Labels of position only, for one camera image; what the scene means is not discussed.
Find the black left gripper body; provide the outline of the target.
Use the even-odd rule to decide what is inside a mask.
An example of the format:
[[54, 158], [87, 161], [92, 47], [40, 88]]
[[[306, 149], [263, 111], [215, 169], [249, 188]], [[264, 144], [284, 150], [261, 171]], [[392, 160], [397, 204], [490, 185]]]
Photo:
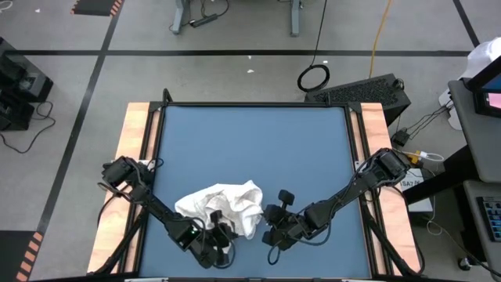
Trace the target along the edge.
[[225, 253], [224, 249], [229, 248], [225, 246], [224, 226], [229, 226], [222, 221], [222, 211], [213, 211], [210, 215], [211, 223], [214, 227], [210, 230], [203, 230], [202, 232], [202, 249], [198, 255], [198, 262], [205, 269], [215, 267], [216, 269], [226, 269], [232, 265], [232, 259]]

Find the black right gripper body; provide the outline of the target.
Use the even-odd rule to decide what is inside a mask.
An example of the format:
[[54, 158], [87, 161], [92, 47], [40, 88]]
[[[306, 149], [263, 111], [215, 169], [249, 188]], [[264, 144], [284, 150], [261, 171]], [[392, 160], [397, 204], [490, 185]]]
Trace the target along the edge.
[[305, 217], [301, 214], [307, 208], [312, 206], [312, 203], [294, 213], [287, 211], [287, 207], [294, 203], [295, 196], [287, 190], [279, 191], [278, 198], [282, 201], [281, 205], [285, 210], [284, 216], [281, 218], [281, 223], [277, 228], [271, 228], [265, 231], [262, 242], [275, 246], [280, 251], [285, 251], [292, 247], [303, 237], [307, 237], [311, 233], [309, 225], [305, 221]]

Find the white checked towel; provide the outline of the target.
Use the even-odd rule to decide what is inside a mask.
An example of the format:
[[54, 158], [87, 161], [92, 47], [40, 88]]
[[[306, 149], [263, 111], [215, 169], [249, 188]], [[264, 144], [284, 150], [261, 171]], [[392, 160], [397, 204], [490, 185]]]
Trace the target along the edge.
[[238, 236], [254, 237], [263, 213], [261, 189], [248, 180], [244, 184], [221, 184], [184, 196], [175, 203], [175, 210], [186, 217], [204, 221], [207, 229], [214, 228], [211, 213], [222, 212], [223, 223]]

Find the blue table mat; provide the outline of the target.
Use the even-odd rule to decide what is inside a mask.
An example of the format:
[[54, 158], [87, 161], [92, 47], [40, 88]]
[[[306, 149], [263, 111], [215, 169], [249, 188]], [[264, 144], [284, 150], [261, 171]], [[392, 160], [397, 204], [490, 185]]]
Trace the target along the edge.
[[[252, 181], [263, 204], [277, 204], [281, 190], [295, 196], [299, 211], [348, 184], [353, 162], [344, 111], [331, 108], [169, 107], [160, 143], [163, 165], [154, 194], [173, 207], [182, 197], [216, 183]], [[367, 278], [369, 264], [359, 204], [334, 217], [330, 231], [312, 245], [276, 251], [253, 239], [236, 240], [228, 269], [205, 269], [182, 251], [156, 219], [147, 224], [141, 277]]]

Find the white labelled box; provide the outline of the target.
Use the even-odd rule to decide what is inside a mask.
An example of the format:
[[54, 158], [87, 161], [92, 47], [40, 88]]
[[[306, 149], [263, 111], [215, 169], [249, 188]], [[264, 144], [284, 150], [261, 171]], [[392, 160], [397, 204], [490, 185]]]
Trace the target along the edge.
[[[428, 174], [421, 170], [420, 168], [410, 168], [405, 178], [400, 182], [400, 187], [402, 188], [402, 192], [407, 191], [410, 188], [422, 183], [426, 180]], [[408, 208], [410, 212], [433, 212], [433, 204], [430, 198], [425, 198], [421, 201], [417, 201], [413, 204], [407, 202]]]

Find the black power adapter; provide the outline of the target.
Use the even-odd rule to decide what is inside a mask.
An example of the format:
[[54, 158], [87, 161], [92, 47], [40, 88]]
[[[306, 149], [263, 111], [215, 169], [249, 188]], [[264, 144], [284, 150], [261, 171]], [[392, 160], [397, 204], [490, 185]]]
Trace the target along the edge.
[[394, 146], [404, 146], [409, 141], [410, 134], [404, 130], [398, 130], [392, 137], [391, 142]]

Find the black computer tower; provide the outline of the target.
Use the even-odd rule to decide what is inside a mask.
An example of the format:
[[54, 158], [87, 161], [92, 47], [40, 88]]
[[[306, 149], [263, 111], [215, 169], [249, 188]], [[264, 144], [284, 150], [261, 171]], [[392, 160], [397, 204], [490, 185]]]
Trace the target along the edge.
[[334, 103], [380, 103], [387, 126], [411, 104], [403, 80], [394, 74], [338, 85], [305, 96], [305, 102], [324, 103], [328, 99]]

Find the black desk base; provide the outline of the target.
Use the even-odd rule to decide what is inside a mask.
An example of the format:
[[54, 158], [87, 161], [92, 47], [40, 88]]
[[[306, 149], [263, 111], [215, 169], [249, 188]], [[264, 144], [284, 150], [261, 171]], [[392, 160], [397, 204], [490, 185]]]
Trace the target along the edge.
[[448, 157], [444, 161], [444, 169], [444, 172], [404, 191], [407, 203], [413, 204], [429, 198], [443, 190], [462, 184], [464, 180], [474, 179], [478, 175], [468, 145]]

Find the grey side cart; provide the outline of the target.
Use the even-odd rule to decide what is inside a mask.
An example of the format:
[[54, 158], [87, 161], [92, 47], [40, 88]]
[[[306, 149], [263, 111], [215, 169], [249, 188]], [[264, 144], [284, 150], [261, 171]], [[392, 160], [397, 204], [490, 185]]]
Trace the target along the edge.
[[463, 183], [463, 188], [479, 237], [481, 253], [485, 257], [492, 279], [501, 282], [501, 243], [490, 240], [476, 200], [477, 197], [501, 197], [501, 184], [467, 180]]

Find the grey desk leg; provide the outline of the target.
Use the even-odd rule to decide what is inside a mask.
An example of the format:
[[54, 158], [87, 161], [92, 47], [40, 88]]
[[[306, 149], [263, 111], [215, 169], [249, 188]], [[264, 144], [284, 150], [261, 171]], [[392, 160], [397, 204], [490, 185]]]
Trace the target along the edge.
[[290, 0], [290, 36], [298, 37], [300, 33], [301, 0]]
[[172, 34], [178, 35], [181, 29], [191, 19], [191, 0], [175, 0], [175, 18], [169, 30]]

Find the black orange striped mat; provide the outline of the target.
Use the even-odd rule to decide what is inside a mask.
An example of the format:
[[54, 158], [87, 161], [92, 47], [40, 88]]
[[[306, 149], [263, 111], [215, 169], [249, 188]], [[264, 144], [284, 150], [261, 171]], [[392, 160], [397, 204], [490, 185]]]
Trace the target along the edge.
[[30, 279], [43, 238], [36, 231], [0, 230], [0, 282]]
[[124, 0], [77, 0], [70, 12], [86, 16], [109, 16], [118, 14]]

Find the blue keypad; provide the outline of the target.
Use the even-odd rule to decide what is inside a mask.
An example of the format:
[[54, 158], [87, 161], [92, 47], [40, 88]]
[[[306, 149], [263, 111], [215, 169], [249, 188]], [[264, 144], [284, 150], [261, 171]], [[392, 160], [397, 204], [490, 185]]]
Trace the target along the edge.
[[490, 240], [501, 243], [501, 197], [477, 197], [476, 200]]

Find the black power strip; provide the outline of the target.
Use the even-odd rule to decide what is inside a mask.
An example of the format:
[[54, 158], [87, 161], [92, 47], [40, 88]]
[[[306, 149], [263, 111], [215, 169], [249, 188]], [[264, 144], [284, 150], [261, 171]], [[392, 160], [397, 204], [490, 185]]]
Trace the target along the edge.
[[189, 25], [193, 28], [200, 27], [202, 25], [208, 24], [214, 20], [218, 19], [218, 14], [211, 14], [209, 16], [205, 16], [201, 19], [198, 20], [191, 20], [189, 21]]

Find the grey desk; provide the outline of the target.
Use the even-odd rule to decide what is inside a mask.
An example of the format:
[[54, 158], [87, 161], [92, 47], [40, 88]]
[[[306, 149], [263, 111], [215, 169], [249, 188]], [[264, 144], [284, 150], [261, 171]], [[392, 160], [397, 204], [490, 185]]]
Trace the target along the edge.
[[450, 81], [448, 87], [479, 178], [501, 183], [501, 117], [477, 114], [463, 81]]

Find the black monitor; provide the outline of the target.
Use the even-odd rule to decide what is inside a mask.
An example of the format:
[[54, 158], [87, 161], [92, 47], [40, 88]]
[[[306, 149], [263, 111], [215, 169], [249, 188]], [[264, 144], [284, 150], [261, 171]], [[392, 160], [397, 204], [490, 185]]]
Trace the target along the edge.
[[477, 114], [501, 118], [501, 56], [467, 83]]

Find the black equipment stack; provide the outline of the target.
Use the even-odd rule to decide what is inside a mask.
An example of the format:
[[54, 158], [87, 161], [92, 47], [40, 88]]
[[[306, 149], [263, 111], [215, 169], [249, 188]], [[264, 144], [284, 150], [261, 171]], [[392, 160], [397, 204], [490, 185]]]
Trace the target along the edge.
[[35, 111], [43, 103], [53, 81], [0, 37], [0, 131], [28, 130]]

